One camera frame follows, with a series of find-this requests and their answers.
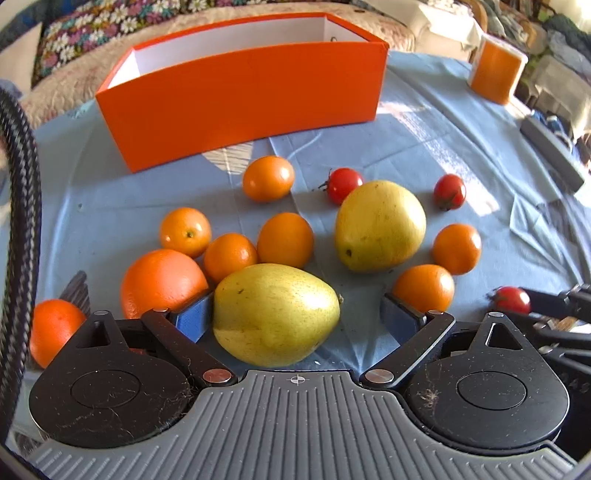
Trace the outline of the red cherry tomato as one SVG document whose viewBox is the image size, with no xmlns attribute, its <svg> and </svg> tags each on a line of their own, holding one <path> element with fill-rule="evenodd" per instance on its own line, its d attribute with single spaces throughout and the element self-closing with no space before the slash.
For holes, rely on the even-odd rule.
<svg viewBox="0 0 591 480">
<path fill-rule="evenodd" d="M 433 197 L 440 210 L 457 210 L 465 203 L 466 185 L 461 177 L 455 174 L 446 174 L 435 185 Z"/>
<path fill-rule="evenodd" d="M 359 172 L 351 168 L 339 168 L 329 174 L 320 189 L 325 191 L 329 201 L 339 206 L 361 185 L 363 185 L 363 176 Z"/>
<path fill-rule="evenodd" d="M 496 289 L 492 296 L 493 304 L 497 309 L 529 315 L 531 312 L 531 299 L 528 293 L 513 286 L 503 286 Z"/>
</svg>

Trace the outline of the yellow-green pear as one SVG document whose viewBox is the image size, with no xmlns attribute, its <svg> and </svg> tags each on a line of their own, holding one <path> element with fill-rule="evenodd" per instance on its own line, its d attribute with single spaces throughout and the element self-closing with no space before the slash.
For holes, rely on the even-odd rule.
<svg viewBox="0 0 591 480">
<path fill-rule="evenodd" d="M 370 181 L 342 202 L 335 251 L 353 272 L 382 272 L 412 258 L 426 229 L 425 210 L 411 191 L 392 181 Z"/>
<path fill-rule="evenodd" d="M 325 342 L 341 302 L 329 284 L 294 267 L 262 263 L 225 277 L 213 297 L 212 331 L 236 359 L 287 367 Z"/>
</svg>

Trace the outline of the small orange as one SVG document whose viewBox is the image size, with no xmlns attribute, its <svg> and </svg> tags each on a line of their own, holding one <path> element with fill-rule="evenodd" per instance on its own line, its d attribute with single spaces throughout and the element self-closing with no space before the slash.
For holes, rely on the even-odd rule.
<svg viewBox="0 0 591 480">
<path fill-rule="evenodd" d="M 30 339 L 35 362 L 45 369 L 85 320 L 86 315 L 68 301 L 51 299 L 39 303 L 34 310 Z"/>
</svg>

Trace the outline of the large orange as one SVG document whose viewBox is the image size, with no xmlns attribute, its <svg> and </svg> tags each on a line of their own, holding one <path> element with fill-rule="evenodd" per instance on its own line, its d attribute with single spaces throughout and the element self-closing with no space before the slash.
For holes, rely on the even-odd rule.
<svg viewBox="0 0 591 480">
<path fill-rule="evenodd" d="M 158 249 L 138 258 L 126 271 L 120 288 L 127 319 L 152 309 L 179 310 L 209 289 L 198 264 L 185 254 Z"/>
</svg>

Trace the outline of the mandarin with stem dot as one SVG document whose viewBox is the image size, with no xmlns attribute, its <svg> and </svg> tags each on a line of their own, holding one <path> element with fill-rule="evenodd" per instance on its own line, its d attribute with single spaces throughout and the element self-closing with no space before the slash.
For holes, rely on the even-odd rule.
<svg viewBox="0 0 591 480">
<path fill-rule="evenodd" d="M 193 259 L 204 254 L 211 239 L 211 223 L 200 210 L 194 208 L 177 208 L 169 212 L 160 223 L 161 247 Z"/>
</svg>

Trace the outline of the blue tablecloth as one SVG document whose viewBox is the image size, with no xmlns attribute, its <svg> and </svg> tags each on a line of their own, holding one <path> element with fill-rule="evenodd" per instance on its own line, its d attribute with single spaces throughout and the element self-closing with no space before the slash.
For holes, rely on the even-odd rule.
<svg viewBox="0 0 591 480">
<path fill-rule="evenodd" d="M 42 253 L 37 297 L 58 297 L 78 272 L 90 305 L 120 317 L 127 268 L 159 245 L 169 211 L 204 212 L 215 235 L 256 239 L 267 219 L 300 214 L 315 233 L 308 270 L 342 295 L 342 316 L 329 339 L 300 363 L 303 370 L 359 373 L 397 343 L 379 315 L 380 299 L 399 270 L 356 274 L 335 253 L 337 209 L 320 189 L 328 174 L 352 168 L 368 181 L 412 191 L 428 222 L 414 264 L 431 259 L 432 243 L 452 223 L 474 226 L 483 241 L 477 267 L 456 280 L 455 317 L 478 321 L 490 291 L 504 285 L 556 293 L 590 279 L 588 193 L 564 181 L 522 135 L 521 111 L 482 99 L 462 62 L 421 54 L 389 56 L 374 121 L 264 138 L 131 173 L 94 102 L 57 117 L 36 133 L 42 181 Z M 294 167 L 290 193 L 259 203 L 242 190 L 249 164 L 264 156 Z M 455 174 L 467 197 L 442 211 L 435 185 Z"/>
</svg>

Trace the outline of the orange cardboard box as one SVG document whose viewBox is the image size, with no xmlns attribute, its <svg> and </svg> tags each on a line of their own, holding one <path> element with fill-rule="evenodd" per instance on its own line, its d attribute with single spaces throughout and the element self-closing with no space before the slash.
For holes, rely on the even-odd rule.
<svg viewBox="0 0 591 480">
<path fill-rule="evenodd" d="M 128 169 L 139 172 L 191 155 L 297 131 L 363 123 L 377 114 L 389 47 L 322 42 L 315 59 L 301 47 L 270 47 L 231 58 L 221 96 L 197 100 L 158 91 L 124 93 L 118 125 L 106 126 Z"/>
</svg>

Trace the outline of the orange cup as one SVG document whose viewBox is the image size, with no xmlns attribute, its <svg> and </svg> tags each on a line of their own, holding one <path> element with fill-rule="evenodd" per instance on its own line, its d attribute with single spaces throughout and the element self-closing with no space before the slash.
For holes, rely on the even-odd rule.
<svg viewBox="0 0 591 480">
<path fill-rule="evenodd" d="M 514 95 L 528 57 L 511 44 L 484 34 L 472 62 L 469 87 L 499 105 L 507 105 Z"/>
</svg>

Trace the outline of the floral cushion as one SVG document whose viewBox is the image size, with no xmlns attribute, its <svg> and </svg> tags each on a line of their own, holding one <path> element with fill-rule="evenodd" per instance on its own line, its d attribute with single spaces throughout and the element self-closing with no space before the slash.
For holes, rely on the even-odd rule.
<svg viewBox="0 0 591 480">
<path fill-rule="evenodd" d="M 42 28 L 32 83 L 113 39 L 228 1 L 52 1 Z"/>
</svg>

